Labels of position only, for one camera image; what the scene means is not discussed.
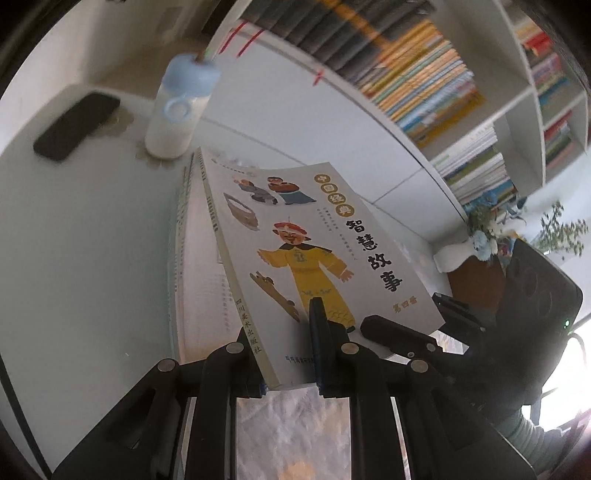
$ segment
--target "cartoon figure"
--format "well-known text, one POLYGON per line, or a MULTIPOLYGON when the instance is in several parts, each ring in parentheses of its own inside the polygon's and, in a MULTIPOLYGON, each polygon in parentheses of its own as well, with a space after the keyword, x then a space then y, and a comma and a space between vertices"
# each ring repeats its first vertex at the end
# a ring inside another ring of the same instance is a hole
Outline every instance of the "cartoon figure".
POLYGON ((295 183, 283 181, 280 177, 268 177, 267 181, 269 182, 269 189, 277 192, 285 201, 286 205, 292 205, 294 203, 303 205, 316 201, 302 193, 295 183))
POLYGON ((305 244, 304 241, 310 238, 302 227, 289 222, 274 226, 276 229, 273 232, 285 243, 272 252, 259 250, 259 256, 272 267, 290 268, 306 313, 309 312, 310 300, 321 297, 329 320, 344 325, 347 332, 355 330, 353 314, 320 265, 343 282, 349 281, 353 272, 347 270, 345 262, 331 250, 305 244))
POLYGON ((242 180, 234 179, 234 183, 238 184, 238 186, 240 187, 241 190, 244 190, 245 192, 252 193, 251 199, 253 199, 256 202, 261 202, 261 203, 271 202, 273 205, 276 205, 277 204, 277 199, 273 195, 271 195, 265 189, 256 187, 253 184, 253 182, 251 182, 250 180, 247 180, 247 179, 242 179, 242 180))

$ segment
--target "book cover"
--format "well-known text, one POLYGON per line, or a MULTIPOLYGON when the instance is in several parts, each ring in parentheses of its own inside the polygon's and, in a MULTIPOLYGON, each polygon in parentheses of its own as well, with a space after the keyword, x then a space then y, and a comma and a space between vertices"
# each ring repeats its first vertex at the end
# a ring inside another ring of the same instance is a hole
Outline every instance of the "book cover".
POLYGON ((357 17, 352 19, 353 21, 343 25, 316 51, 316 58, 335 71, 341 68, 344 63, 340 64, 341 60, 337 52, 349 41, 352 43, 365 42, 365 46, 370 36, 381 33, 385 28, 389 27, 389 24, 383 28, 381 27, 384 23, 383 19, 400 1, 376 0, 369 3, 357 17))
POLYGON ((282 170, 199 160, 213 229, 242 325, 267 385, 314 382, 307 312, 321 297, 352 342, 378 314, 421 333, 442 324, 402 252, 329 164, 282 170))
POLYGON ((447 72, 453 70, 455 67, 463 65, 460 56, 454 50, 448 51, 445 55, 434 61, 431 65, 422 69, 417 75, 409 78, 404 82, 400 88, 392 91, 386 98, 379 103, 374 102, 381 109, 387 110, 392 105, 395 105, 407 95, 412 94, 416 90, 429 86, 430 83, 441 78, 447 72))
POLYGON ((279 17, 271 31, 278 37, 286 38, 316 5, 316 0, 295 0, 279 17))
POLYGON ((379 103, 384 100, 390 93, 398 89, 404 82, 414 77, 417 73, 422 71, 427 66, 433 64, 437 59, 452 49, 452 44, 449 41, 442 41, 435 46, 433 50, 425 52, 414 63, 408 66, 405 70, 398 73, 392 80, 390 80, 379 92, 376 92, 374 103, 379 103))
POLYGON ((338 0, 316 1, 310 12, 291 30, 285 39, 292 45, 299 46, 306 35, 338 4, 338 0))
POLYGON ((265 30, 272 30, 294 1, 297 0, 272 0, 271 4, 265 8, 265 11, 262 13, 256 24, 265 30))
MULTIPOLYGON (((412 27, 420 25, 425 17, 430 15, 432 7, 419 8, 406 15, 400 22, 386 30, 383 35, 377 38, 398 38, 403 37, 404 33, 411 30, 412 27)), ((385 58, 385 52, 388 48, 376 46, 376 39, 365 46, 355 57, 348 61, 339 73, 352 83, 358 83, 375 65, 382 63, 385 58)))
POLYGON ((271 5, 273 0, 252 0, 242 13, 241 17, 248 20, 250 23, 256 24, 263 12, 271 5))
POLYGON ((367 73, 356 82, 363 93, 371 90, 385 75, 393 76, 403 71, 443 40, 439 30, 430 22, 416 34, 408 38, 405 35, 402 39, 405 38, 403 43, 394 42, 391 48, 384 50, 377 61, 372 63, 367 73))
POLYGON ((356 24, 358 18, 362 20, 358 13, 370 2, 371 0, 343 0, 335 5, 322 21, 306 35, 300 48, 316 57, 316 51, 343 25, 348 22, 356 24))

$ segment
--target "smartphone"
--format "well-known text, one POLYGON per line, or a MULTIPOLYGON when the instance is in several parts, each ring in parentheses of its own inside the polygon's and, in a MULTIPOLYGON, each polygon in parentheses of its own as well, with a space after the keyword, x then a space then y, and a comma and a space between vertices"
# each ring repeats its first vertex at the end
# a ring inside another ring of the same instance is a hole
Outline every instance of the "smartphone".
POLYGON ((106 122, 120 103, 120 99, 104 93, 86 95, 37 138, 33 150, 50 160, 64 161, 88 135, 106 122))

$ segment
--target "red hat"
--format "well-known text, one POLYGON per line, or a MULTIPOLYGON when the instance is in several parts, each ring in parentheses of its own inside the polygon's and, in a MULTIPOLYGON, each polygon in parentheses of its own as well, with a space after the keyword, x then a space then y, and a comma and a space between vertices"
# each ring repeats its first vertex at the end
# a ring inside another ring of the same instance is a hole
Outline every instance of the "red hat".
POLYGON ((279 223, 276 223, 274 225, 274 227, 277 228, 278 230, 282 230, 284 232, 299 233, 300 235, 307 235, 308 234, 308 232, 306 232, 302 227, 300 227, 299 225, 296 225, 295 223, 279 222, 279 223))

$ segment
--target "water bottle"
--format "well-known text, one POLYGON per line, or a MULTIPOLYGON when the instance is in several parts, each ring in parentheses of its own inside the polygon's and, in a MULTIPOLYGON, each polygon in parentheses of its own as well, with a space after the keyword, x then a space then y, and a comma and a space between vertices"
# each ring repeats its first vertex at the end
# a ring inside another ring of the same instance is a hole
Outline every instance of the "water bottle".
POLYGON ((199 63, 194 54, 177 55, 170 61, 145 136, 151 155, 172 159, 187 151, 219 77, 213 63, 199 63))

